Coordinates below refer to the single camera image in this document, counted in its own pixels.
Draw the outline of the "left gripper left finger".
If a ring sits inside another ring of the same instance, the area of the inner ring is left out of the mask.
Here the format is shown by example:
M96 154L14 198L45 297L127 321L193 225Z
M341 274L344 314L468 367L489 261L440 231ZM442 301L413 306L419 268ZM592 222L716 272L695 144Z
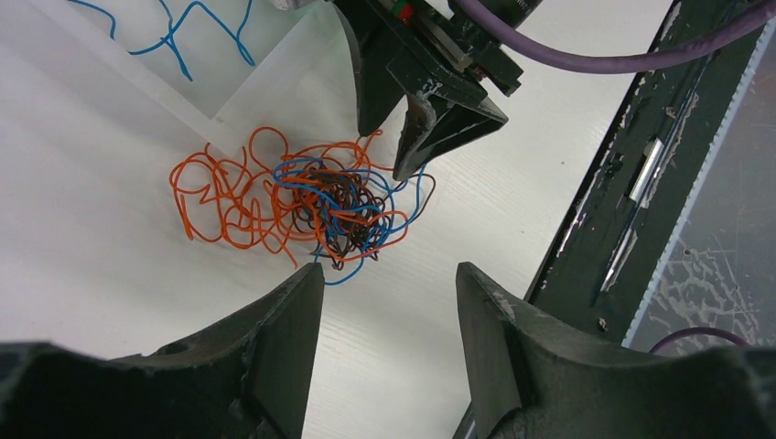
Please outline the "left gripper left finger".
M298 438L324 277L268 294L151 355L97 359L48 342L1 347L4 438Z

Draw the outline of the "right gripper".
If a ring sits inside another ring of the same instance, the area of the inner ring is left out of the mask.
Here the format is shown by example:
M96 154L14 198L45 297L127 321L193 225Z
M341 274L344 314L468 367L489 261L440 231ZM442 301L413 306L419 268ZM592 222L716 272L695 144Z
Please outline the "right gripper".
M495 37L460 7L446 17L427 1L335 1L350 52L356 91L357 129L375 132L404 97L393 78L410 70L410 56L420 76L447 80L452 87L480 93L474 83L490 80L512 95L523 70ZM409 95L392 177L404 181L436 158L500 130L507 115L490 99L474 105L427 94Z

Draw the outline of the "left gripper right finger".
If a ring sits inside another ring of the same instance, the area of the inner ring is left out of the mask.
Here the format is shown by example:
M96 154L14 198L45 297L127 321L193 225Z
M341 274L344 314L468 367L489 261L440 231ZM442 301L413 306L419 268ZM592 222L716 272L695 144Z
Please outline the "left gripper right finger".
M456 272L470 404L458 438L772 438L775 351L624 348Z

